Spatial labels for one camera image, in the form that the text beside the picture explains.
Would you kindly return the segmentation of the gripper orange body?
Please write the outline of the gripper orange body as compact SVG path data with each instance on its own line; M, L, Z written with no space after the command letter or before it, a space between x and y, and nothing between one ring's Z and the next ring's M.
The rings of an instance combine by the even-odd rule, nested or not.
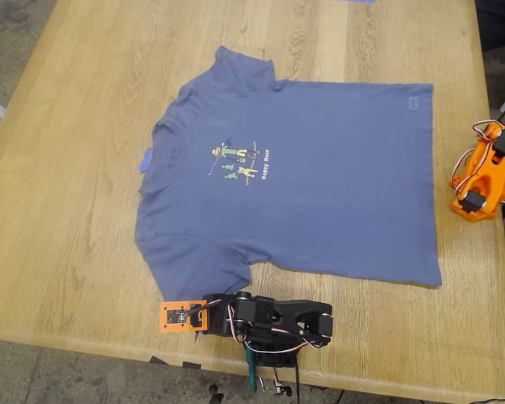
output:
M474 124L476 138L480 141L493 142L502 130L503 125L499 121L479 121Z

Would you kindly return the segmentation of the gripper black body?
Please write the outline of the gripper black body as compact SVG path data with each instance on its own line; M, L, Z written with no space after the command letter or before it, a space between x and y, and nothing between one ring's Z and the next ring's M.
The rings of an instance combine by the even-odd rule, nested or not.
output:
M202 331L202 333L204 335L230 337L231 326L227 307L234 302L235 296L229 294L209 294L205 295L204 299L209 307L206 314L207 329Z

